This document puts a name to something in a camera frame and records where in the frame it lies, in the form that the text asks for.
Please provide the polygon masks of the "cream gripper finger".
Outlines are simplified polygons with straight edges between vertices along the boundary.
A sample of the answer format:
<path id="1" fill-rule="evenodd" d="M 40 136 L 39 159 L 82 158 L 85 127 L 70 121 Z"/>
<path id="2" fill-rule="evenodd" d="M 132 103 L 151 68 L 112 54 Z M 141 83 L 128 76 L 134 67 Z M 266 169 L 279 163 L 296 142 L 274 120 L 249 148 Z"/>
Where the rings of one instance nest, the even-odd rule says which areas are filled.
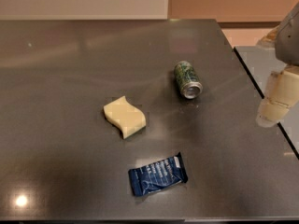
<path id="1" fill-rule="evenodd" d="M 258 40 L 257 46 L 263 49 L 272 49 L 278 34 L 278 27 L 273 28 L 270 32 Z"/>
<path id="2" fill-rule="evenodd" d="M 288 64 L 280 72 L 272 72 L 268 78 L 256 121 L 261 127 L 273 127 L 298 102 L 299 66 Z"/>

